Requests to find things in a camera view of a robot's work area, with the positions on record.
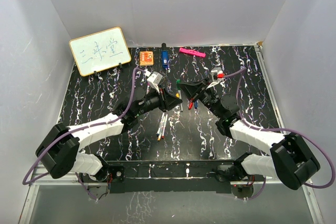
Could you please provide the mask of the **white pen yellow tip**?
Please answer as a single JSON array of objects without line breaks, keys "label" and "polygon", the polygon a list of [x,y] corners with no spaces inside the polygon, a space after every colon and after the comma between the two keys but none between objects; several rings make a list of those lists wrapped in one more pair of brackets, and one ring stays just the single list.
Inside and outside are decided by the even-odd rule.
[{"label": "white pen yellow tip", "polygon": [[161,127],[160,127],[160,131],[159,131],[159,134],[158,134],[158,137],[157,137],[157,141],[160,141],[161,140],[161,137],[162,137],[162,133],[163,133],[163,128],[164,128],[164,122],[165,122],[165,119],[166,119],[166,113],[163,117],[163,120],[162,120],[162,123],[161,123]]}]

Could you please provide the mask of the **white pen blue tip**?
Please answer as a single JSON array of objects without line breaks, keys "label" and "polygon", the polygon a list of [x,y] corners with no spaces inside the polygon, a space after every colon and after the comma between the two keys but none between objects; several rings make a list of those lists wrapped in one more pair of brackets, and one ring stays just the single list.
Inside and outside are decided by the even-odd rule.
[{"label": "white pen blue tip", "polygon": [[158,127],[158,130],[156,132],[156,135],[159,136],[160,132],[161,132],[161,127],[162,127],[162,123],[163,123],[163,120],[164,120],[164,117],[165,117],[165,112],[163,112],[162,116],[161,116],[161,119],[160,119],[160,123],[159,123],[159,127]]}]

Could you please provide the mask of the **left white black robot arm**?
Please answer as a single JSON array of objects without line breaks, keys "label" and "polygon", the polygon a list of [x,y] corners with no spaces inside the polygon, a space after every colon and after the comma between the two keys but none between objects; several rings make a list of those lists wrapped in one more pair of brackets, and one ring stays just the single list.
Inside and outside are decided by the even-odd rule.
[{"label": "left white black robot arm", "polygon": [[149,92],[137,88],[134,95],[129,94],[119,101],[115,109],[102,118],[81,125],[54,125],[35,154],[53,179],[74,172],[88,174],[98,182],[104,181],[108,177],[109,165],[102,157],[81,150],[104,138],[131,130],[138,124],[139,116],[147,112],[154,109],[167,112],[181,102],[165,88]]}]

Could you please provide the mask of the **green pen cap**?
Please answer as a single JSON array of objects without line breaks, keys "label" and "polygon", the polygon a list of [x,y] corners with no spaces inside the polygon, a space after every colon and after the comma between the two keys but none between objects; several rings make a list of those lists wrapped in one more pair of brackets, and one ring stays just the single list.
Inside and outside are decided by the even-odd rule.
[{"label": "green pen cap", "polygon": [[177,85],[177,89],[180,90],[180,89],[181,89],[181,88],[180,88],[180,79],[177,79],[177,81],[176,81],[176,85]]}]

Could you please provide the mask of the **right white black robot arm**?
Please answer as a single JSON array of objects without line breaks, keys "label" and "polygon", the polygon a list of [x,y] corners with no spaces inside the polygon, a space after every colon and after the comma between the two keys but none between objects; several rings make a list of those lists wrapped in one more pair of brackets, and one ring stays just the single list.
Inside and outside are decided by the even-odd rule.
[{"label": "right white black robot arm", "polygon": [[200,101],[218,118],[215,124],[222,135],[265,153],[264,156],[246,153],[236,159],[233,170],[238,179],[247,180],[251,175],[269,176],[297,190],[320,170],[320,163],[302,136],[283,134],[281,130],[256,130],[246,125],[239,115],[237,98],[230,94],[219,95],[208,79],[179,82],[177,86],[190,103]]}]

